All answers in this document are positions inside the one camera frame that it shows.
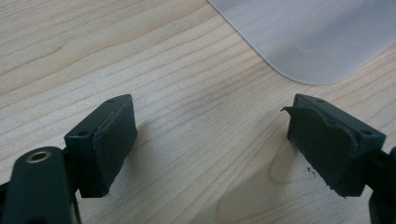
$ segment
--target screw hole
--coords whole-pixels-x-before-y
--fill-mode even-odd
[[[77,133],[78,136],[84,136],[86,135],[88,132],[87,131],[81,131],[79,133]]]
[[[49,151],[39,151],[36,153],[33,153],[30,155],[26,161],[29,163],[36,163],[40,161],[46,160],[48,157],[50,157],[50,152]]]
[[[366,131],[366,130],[363,130],[363,131],[361,131],[361,132],[364,133],[364,134],[366,134],[366,135],[372,135],[372,134],[373,134],[372,132]]]

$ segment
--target wooden table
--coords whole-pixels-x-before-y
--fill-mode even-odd
[[[396,146],[396,45],[328,86],[274,71],[206,0],[0,2],[0,183],[108,98],[139,131],[84,223],[369,223],[286,139],[294,94],[337,105]]]

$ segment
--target white plastic sheet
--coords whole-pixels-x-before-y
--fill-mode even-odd
[[[351,75],[396,39],[396,0],[209,0],[280,74],[307,84]]]

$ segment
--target translucent plastic panel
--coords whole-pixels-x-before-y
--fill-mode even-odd
[[[280,74],[307,84],[351,75],[396,40],[396,0],[209,0]]]

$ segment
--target light wood grain surface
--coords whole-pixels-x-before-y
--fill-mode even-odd
[[[108,98],[134,98],[138,139],[84,223],[369,223],[287,141],[295,93],[337,105],[396,146],[396,45],[309,86],[275,72],[206,0],[0,2],[0,183]]]

